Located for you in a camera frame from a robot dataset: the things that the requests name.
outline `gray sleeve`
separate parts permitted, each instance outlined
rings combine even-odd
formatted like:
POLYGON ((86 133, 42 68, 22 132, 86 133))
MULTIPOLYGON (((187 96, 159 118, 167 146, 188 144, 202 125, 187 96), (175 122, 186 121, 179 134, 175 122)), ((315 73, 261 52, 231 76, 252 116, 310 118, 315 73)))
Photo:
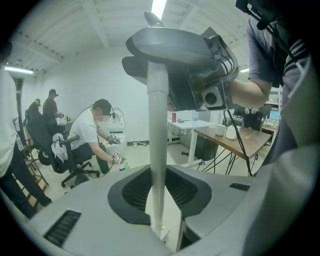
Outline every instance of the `gray sleeve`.
POLYGON ((249 19, 246 38, 249 52, 248 78, 261 79, 273 83, 276 79, 273 58, 267 52, 267 49, 262 47, 262 45, 266 45, 263 42, 265 40, 264 33, 258 31, 257 21, 253 18, 249 19))

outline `monitor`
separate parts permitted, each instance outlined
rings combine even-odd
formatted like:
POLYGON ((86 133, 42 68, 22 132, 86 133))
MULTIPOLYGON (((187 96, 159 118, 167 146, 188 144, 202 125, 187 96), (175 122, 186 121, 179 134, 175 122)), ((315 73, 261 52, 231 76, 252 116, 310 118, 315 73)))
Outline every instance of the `monitor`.
POLYGON ((271 111, 269 118, 273 119, 273 120, 279 120, 280 119, 280 113, 278 111, 271 111))

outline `vent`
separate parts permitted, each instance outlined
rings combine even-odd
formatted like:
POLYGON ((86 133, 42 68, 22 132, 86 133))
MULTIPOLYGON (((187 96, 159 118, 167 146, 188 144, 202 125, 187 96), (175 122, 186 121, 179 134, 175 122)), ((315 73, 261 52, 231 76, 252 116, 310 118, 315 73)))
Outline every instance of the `vent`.
POLYGON ((44 238, 53 243, 54 245, 61 247, 67 240, 71 230, 76 225, 81 216, 80 212, 73 210, 67 210, 49 231, 44 235, 44 238))

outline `white t-shirt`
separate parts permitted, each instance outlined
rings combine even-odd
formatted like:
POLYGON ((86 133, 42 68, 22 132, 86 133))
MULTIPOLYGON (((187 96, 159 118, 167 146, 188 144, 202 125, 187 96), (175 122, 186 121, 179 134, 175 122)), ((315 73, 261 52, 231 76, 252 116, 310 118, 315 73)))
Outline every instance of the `white t-shirt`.
POLYGON ((79 135, 80 138, 71 143, 72 150, 85 143, 98 142, 97 124, 95 123, 91 108, 83 111, 76 120, 74 120, 68 139, 77 135, 79 135))
POLYGON ((0 68, 0 178, 11 163, 17 132, 13 120, 17 118, 16 84, 9 73, 0 68))

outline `black pants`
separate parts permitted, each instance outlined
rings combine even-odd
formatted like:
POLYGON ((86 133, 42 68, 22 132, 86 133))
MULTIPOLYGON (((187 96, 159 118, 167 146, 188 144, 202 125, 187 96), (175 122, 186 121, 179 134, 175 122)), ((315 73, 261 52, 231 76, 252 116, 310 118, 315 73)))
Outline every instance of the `black pants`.
POLYGON ((36 213, 36 210, 30 205, 12 174, 41 205, 47 206, 52 202, 41 190, 35 177, 30 173, 17 143, 14 145, 10 166, 5 175, 0 178, 0 187, 15 206, 30 219, 36 213))
MULTIPOLYGON (((102 145, 102 143, 99 143, 99 147, 104 152, 106 152, 106 148, 104 145, 102 145)), ((76 149, 72 150, 72 154, 75 158, 85 158, 85 159, 89 159, 95 155, 88 143, 83 144, 83 145, 77 147, 76 149)), ((106 174, 110 171, 107 161, 99 158, 98 156, 96 157, 96 160, 97 160, 99 167, 100 167, 100 170, 103 174, 106 174)))

